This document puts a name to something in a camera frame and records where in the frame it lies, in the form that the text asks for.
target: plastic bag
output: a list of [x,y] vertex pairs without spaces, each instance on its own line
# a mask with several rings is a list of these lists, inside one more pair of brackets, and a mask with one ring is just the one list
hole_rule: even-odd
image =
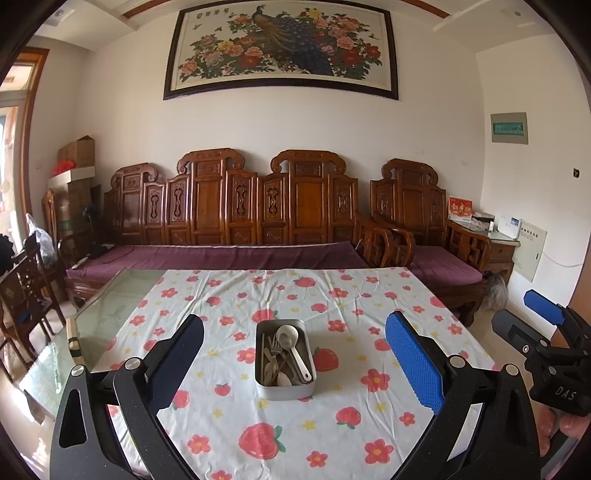
[[56,249],[53,248],[53,240],[49,233],[47,233],[43,228],[39,228],[35,224],[35,219],[28,213],[27,214],[27,223],[29,226],[29,234],[31,235],[35,232],[35,236],[37,237],[37,243],[41,247],[41,259],[43,260],[43,265],[46,267],[50,267],[57,262],[57,252]]

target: glass tabletop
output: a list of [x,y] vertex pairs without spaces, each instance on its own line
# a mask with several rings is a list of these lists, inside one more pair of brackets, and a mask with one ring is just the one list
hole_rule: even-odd
[[[76,313],[80,348],[90,370],[138,302],[163,274],[164,270],[122,270]],[[55,419],[73,366],[66,328],[62,328],[43,349],[19,387]]]

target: carved wooden sofa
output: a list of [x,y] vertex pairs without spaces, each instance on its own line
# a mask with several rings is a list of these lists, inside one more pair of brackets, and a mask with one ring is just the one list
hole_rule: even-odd
[[[264,176],[244,166],[239,152],[222,148],[186,154],[172,179],[161,180],[149,163],[117,170],[100,228],[117,247],[67,271],[71,296],[89,299],[122,268],[366,268],[391,262],[392,234],[357,213],[358,181],[345,174],[338,155],[286,150]],[[309,244],[319,245],[285,248]],[[64,237],[59,252],[71,267],[89,247],[88,234],[81,233]]]
[[463,229],[446,215],[446,192],[427,164],[394,158],[382,179],[370,184],[371,216],[393,234],[408,267],[450,309],[460,309],[469,326],[486,294],[482,272],[491,252],[487,236]]

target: peacock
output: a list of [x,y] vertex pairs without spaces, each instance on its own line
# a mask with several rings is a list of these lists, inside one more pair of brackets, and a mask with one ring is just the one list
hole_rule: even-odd
[[252,21],[264,33],[273,58],[289,60],[311,74],[334,76],[328,57],[316,46],[308,25],[286,13],[265,15],[261,5],[252,14]]

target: cardboard box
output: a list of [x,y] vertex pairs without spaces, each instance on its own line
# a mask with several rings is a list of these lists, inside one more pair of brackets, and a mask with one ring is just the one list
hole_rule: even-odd
[[57,161],[73,160],[77,168],[95,166],[95,140],[88,135],[59,149]]

